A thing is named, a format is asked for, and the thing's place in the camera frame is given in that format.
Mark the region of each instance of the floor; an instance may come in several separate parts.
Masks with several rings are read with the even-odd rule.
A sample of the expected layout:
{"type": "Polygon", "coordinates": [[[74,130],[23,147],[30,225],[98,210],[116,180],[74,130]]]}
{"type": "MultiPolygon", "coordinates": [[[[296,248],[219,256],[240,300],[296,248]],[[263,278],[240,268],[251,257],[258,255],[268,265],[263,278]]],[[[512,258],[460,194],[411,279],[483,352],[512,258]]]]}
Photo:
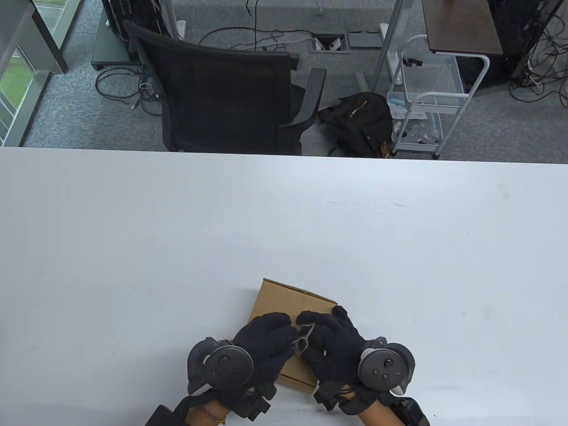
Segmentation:
{"type": "MultiPolygon", "coordinates": [[[[250,25],[244,2],[238,2],[238,9],[235,9],[235,12],[221,15],[218,10],[228,10],[223,1],[216,0],[203,5],[196,0],[192,8],[183,9],[178,14],[180,19],[199,23],[190,26],[186,37],[189,41],[197,41],[211,29],[235,25],[236,22],[250,25]],[[196,18],[196,14],[203,14],[203,17],[196,18]]],[[[324,16],[328,21],[313,22],[340,19],[345,15],[342,15],[344,12],[342,7],[353,7],[342,5],[341,0],[327,1],[328,3],[326,0],[320,0],[320,3],[323,3],[324,16]]],[[[380,19],[388,19],[391,7],[389,0],[385,0],[384,8],[378,11],[365,10],[369,3],[367,0],[349,2],[349,5],[355,5],[348,14],[351,17],[351,25],[353,22],[356,22],[358,27],[372,25],[371,22],[376,22],[379,15],[380,19]]],[[[301,22],[304,26],[309,25],[311,22],[309,20],[314,16],[310,4],[311,2],[308,2],[307,7],[303,4],[301,8],[302,12],[309,13],[309,18],[301,18],[304,19],[301,22]]],[[[413,9],[409,35],[423,32],[423,28],[420,28],[423,26],[423,20],[421,20],[419,2],[415,6],[417,7],[413,9]]],[[[268,5],[262,12],[259,7],[259,23],[262,22],[265,28],[272,28],[270,25],[278,21],[281,28],[298,28],[294,24],[299,25],[297,20],[300,18],[295,18],[296,15],[292,13],[286,15],[290,10],[293,11],[293,7],[292,4],[288,8],[274,6],[271,9],[268,5]]],[[[161,143],[160,118],[147,115],[141,108],[131,110],[131,105],[128,103],[103,99],[94,90],[97,72],[90,65],[90,56],[101,8],[100,0],[83,0],[64,47],[64,56],[70,71],[65,75],[53,76],[49,81],[24,146],[165,150],[161,143]]],[[[319,30],[313,26],[308,29],[319,30]]],[[[206,44],[227,47],[246,42],[250,37],[250,33],[246,32],[221,32],[208,38],[206,44]]],[[[302,36],[295,33],[286,37],[287,40],[296,40],[302,36]]],[[[299,84],[305,83],[311,66],[327,68],[328,78],[322,100],[323,107],[332,105],[339,97],[357,93],[359,88],[354,72],[359,70],[370,76],[378,56],[377,52],[369,51],[352,52],[348,55],[310,54],[308,45],[308,42],[289,45],[289,50],[300,52],[303,58],[302,70],[294,73],[293,80],[299,84]]],[[[386,78],[382,85],[385,90],[388,87],[386,78]]],[[[115,94],[126,94],[136,89],[136,81],[131,77],[115,77],[108,79],[103,88],[115,94]]],[[[538,103],[521,103],[511,98],[505,87],[480,91],[464,113],[441,158],[467,161],[568,163],[567,115],[568,111],[554,96],[538,103]]],[[[325,135],[319,123],[304,133],[302,144],[304,155],[312,156],[325,156],[334,145],[333,140],[325,135]]],[[[398,158],[429,158],[429,155],[400,152],[398,158]]]]}

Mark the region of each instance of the black backpack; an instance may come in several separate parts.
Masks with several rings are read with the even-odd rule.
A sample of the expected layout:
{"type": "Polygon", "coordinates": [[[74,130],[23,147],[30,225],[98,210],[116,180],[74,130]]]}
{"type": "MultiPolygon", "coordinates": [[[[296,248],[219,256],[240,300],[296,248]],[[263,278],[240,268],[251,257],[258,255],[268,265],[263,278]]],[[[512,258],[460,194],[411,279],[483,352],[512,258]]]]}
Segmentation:
{"type": "Polygon", "coordinates": [[[351,157],[386,156],[392,134],[392,116],[387,100],[376,93],[363,92],[339,99],[339,104],[318,113],[337,145],[351,157]]]}

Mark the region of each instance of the cardboard box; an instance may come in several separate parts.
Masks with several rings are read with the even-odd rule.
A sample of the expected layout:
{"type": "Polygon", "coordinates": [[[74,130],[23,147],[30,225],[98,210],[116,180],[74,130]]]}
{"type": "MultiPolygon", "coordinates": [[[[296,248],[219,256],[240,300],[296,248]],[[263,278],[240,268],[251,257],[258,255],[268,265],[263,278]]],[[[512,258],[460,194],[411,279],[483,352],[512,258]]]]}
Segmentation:
{"type": "MultiPolygon", "coordinates": [[[[290,315],[292,323],[302,311],[331,314],[331,309],[337,305],[333,300],[311,293],[307,290],[287,286],[285,284],[264,278],[252,308],[249,321],[257,316],[270,312],[284,312],[290,315]]],[[[318,380],[314,372],[296,353],[284,365],[278,379],[279,383],[303,392],[313,392],[318,380]]]]}

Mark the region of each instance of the office chair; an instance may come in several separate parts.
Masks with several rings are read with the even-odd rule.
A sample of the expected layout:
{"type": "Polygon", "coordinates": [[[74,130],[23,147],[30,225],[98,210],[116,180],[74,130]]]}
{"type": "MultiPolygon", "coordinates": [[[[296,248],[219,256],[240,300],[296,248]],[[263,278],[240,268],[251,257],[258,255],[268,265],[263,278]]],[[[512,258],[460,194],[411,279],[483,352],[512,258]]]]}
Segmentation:
{"type": "Polygon", "coordinates": [[[290,83],[286,52],[198,46],[124,26],[162,104],[170,151],[301,155],[300,136],[316,118],[325,69],[307,88],[290,83]]]}

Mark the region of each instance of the white cable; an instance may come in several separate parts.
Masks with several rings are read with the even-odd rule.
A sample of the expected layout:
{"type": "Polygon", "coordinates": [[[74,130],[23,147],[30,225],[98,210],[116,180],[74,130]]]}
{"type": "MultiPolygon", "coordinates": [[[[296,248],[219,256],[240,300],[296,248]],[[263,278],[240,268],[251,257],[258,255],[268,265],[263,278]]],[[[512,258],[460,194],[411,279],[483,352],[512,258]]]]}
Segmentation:
{"type": "MultiPolygon", "coordinates": [[[[258,45],[256,46],[256,48],[259,49],[259,48],[263,48],[263,47],[265,47],[265,46],[274,46],[275,44],[300,43],[301,41],[313,40],[313,39],[314,39],[313,37],[306,37],[305,39],[299,39],[299,40],[293,40],[293,41],[278,41],[278,42],[275,42],[275,43],[258,44],[258,45]]],[[[241,49],[241,50],[247,51],[247,50],[250,50],[250,49],[254,49],[254,46],[246,47],[246,48],[241,49]]]]}
{"type": "Polygon", "coordinates": [[[314,0],[314,3],[318,6],[318,15],[322,16],[323,15],[323,9],[319,5],[318,0],[314,0]]]}

